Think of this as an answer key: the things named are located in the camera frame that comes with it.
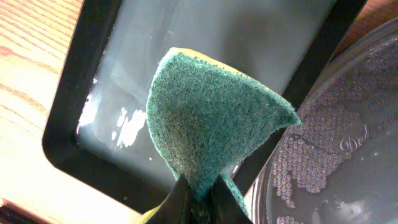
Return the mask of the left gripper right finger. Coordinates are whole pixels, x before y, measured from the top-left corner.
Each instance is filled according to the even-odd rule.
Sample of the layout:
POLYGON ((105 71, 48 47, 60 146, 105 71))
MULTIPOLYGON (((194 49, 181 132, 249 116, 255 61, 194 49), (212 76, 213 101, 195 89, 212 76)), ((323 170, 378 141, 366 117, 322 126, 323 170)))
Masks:
POLYGON ((252 224, 220 175, 213 184, 213 224, 252 224))

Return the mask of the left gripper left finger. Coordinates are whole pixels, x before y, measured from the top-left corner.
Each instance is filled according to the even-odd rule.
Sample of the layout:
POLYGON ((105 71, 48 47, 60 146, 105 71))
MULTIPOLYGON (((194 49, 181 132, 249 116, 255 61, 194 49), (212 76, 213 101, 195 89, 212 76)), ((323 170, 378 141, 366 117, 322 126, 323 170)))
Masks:
POLYGON ((175 183, 167 198, 146 224, 189 224, 192 190, 184 175, 175 183))

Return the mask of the green yellow sponge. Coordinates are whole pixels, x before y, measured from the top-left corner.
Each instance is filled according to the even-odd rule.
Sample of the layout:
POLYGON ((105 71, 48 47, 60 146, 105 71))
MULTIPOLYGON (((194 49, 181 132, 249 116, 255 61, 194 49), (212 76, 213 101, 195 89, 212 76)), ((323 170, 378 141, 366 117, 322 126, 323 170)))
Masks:
POLYGON ((192 188, 195 223, 210 222, 206 201, 221 177, 241 209, 228 168, 281 128, 301 123, 293 106, 240 71, 192 49, 173 47, 159 62, 146 103, 154 146, 175 178, 192 188))

